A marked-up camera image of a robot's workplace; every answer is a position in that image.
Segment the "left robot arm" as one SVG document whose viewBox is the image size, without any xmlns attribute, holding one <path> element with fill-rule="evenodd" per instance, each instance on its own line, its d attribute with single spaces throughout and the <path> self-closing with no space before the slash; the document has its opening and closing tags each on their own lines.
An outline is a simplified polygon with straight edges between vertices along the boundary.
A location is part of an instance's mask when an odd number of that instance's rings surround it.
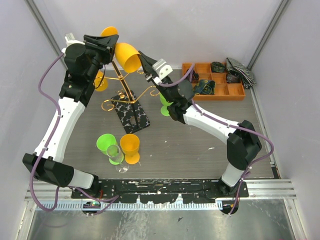
<svg viewBox="0 0 320 240">
<path fill-rule="evenodd" d="M 71 133 L 95 90 L 97 74 L 114 58 L 119 35 L 84 35 L 83 41 L 78 41 L 69 33 L 65 39 L 62 56 L 67 70 L 59 100 L 53 102 L 56 112 L 41 143 L 32 154 L 26 153 L 22 162 L 30 172 L 30 183 L 39 180 L 61 188 L 80 188 L 88 198 L 95 198 L 101 188 L 98 176 L 63 160 Z"/>
</svg>

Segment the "gold wine glass rack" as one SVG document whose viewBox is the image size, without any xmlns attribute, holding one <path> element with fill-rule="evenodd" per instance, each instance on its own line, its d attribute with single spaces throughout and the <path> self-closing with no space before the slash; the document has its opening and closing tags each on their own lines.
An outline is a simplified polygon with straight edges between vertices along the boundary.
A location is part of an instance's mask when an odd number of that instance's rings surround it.
<svg viewBox="0 0 320 240">
<path fill-rule="evenodd" d="M 105 112 L 115 111 L 126 134 L 134 134 L 150 126 L 151 122 L 147 117 L 139 100 L 145 94 L 157 97 L 160 92 L 155 86 L 147 87 L 139 96 L 136 96 L 126 82 L 128 74 L 123 75 L 115 60 L 112 62 L 116 77 L 107 77 L 107 80 L 120 82 L 122 89 L 117 95 L 106 99 L 101 103 L 101 109 Z"/>
</svg>

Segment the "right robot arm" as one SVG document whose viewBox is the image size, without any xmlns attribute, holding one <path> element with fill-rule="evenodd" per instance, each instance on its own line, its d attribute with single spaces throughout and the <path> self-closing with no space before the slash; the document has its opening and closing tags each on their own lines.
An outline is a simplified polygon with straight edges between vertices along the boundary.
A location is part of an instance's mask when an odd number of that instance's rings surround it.
<svg viewBox="0 0 320 240">
<path fill-rule="evenodd" d="M 262 149 L 253 124 L 247 120 L 238 123 L 219 117 L 195 104 L 192 68 L 173 82 L 169 77 L 173 70 L 165 60 L 152 59 L 142 52 L 138 58 L 146 80 L 152 82 L 170 103 L 167 110 L 174 121 L 199 128 L 226 145 L 228 165 L 218 180 L 218 187 L 223 196 L 231 197 L 245 170 Z"/>
</svg>

